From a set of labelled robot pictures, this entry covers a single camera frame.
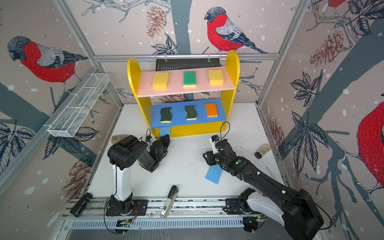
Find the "orange sponge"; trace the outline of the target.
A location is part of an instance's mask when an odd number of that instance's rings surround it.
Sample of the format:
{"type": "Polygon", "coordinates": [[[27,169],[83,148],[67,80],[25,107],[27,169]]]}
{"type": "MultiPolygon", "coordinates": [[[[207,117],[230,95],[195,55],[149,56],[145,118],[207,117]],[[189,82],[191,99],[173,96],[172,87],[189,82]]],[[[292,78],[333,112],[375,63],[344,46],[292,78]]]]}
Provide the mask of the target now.
{"type": "Polygon", "coordinates": [[[216,103],[206,103],[205,107],[206,107],[208,118],[218,117],[219,114],[218,114],[216,103]]]}

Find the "light blue sponge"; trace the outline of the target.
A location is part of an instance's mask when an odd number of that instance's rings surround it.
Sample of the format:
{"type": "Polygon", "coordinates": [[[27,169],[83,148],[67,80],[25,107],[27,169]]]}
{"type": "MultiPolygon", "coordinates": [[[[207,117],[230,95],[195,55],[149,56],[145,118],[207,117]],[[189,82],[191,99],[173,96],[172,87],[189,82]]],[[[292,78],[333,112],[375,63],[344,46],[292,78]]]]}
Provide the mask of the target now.
{"type": "Polygon", "coordinates": [[[205,179],[214,183],[219,184],[223,169],[219,165],[210,166],[206,174],[205,179]]]}
{"type": "Polygon", "coordinates": [[[170,127],[160,128],[160,137],[164,137],[166,135],[171,136],[171,128],[170,127]]]}

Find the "green yellow sponge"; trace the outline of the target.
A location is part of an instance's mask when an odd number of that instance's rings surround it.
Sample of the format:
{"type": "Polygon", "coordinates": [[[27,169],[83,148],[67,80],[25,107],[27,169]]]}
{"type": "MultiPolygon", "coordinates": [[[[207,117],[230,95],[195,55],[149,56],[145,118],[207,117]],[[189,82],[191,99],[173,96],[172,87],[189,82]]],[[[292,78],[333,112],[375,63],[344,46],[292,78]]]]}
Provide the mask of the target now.
{"type": "Polygon", "coordinates": [[[184,88],[194,88],[197,86],[197,77],[195,71],[186,71],[184,72],[184,88]]]}

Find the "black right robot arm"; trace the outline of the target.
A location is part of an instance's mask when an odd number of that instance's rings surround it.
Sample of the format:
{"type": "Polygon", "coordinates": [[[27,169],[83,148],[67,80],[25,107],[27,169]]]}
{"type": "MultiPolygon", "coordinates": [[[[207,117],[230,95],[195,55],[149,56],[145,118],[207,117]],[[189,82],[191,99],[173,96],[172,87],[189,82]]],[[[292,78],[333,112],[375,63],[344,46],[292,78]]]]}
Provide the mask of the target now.
{"type": "Polygon", "coordinates": [[[324,224],[311,195],[289,188],[259,170],[251,161],[237,156],[226,139],[209,138],[212,150],[203,154],[209,166],[222,170],[251,185],[239,196],[245,214],[262,213],[285,227],[294,240],[312,240],[324,224]]]}

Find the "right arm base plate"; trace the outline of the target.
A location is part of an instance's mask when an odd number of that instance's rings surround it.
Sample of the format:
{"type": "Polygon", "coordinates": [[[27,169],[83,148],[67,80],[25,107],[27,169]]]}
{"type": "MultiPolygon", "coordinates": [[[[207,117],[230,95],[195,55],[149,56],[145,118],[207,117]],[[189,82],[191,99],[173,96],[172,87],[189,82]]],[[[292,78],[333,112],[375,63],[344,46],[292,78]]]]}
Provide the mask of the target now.
{"type": "Polygon", "coordinates": [[[223,207],[223,211],[228,215],[248,215],[252,212],[246,201],[242,199],[229,198],[225,199],[226,205],[223,207]]]}

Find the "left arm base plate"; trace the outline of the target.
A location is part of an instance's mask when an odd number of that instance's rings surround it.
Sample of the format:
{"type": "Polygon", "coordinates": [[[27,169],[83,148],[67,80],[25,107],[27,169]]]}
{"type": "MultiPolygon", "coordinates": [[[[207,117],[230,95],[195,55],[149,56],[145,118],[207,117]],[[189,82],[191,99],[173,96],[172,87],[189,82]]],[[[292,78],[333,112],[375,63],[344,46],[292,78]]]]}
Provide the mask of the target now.
{"type": "Polygon", "coordinates": [[[129,200],[118,201],[115,198],[109,200],[105,215],[107,217],[120,216],[145,216],[148,200],[129,200]]]}

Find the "dark green wavy sponge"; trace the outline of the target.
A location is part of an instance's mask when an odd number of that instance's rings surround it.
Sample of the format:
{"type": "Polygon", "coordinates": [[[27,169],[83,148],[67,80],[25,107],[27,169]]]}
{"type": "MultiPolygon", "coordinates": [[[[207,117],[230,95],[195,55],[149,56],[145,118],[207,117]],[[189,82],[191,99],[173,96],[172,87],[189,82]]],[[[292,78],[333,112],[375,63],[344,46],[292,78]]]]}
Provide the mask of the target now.
{"type": "Polygon", "coordinates": [[[166,108],[161,108],[160,110],[161,114],[161,123],[171,123],[172,122],[172,108],[166,107],[166,108]]]}
{"type": "Polygon", "coordinates": [[[196,106],[195,105],[189,105],[185,106],[185,112],[186,112],[186,119],[187,121],[192,121],[197,119],[197,112],[196,112],[196,106]]]}

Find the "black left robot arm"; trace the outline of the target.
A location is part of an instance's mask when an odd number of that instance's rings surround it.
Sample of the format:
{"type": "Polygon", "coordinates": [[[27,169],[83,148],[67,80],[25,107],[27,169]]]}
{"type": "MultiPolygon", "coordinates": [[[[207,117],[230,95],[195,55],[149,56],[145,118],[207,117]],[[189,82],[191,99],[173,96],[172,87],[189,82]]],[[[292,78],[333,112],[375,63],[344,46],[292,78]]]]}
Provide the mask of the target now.
{"type": "Polygon", "coordinates": [[[148,172],[154,172],[168,153],[170,136],[165,135],[149,146],[133,135],[121,136],[108,150],[113,166],[116,190],[110,199],[108,216],[128,215],[134,209],[131,190],[132,166],[136,161],[148,172]]]}

